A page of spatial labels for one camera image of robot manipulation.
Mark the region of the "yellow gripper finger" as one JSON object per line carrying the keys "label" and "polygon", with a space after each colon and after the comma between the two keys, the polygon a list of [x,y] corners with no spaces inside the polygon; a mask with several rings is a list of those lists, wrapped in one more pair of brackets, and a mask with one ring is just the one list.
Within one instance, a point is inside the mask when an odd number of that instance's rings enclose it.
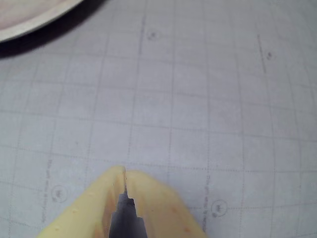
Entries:
{"label": "yellow gripper finger", "polygon": [[205,238],[201,226],[170,186],[141,171],[126,172],[126,188],[149,238]]}
{"label": "yellow gripper finger", "polygon": [[107,238],[111,216],[125,190],[125,168],[99,176],[69,207],[45,227],[39,238]]}

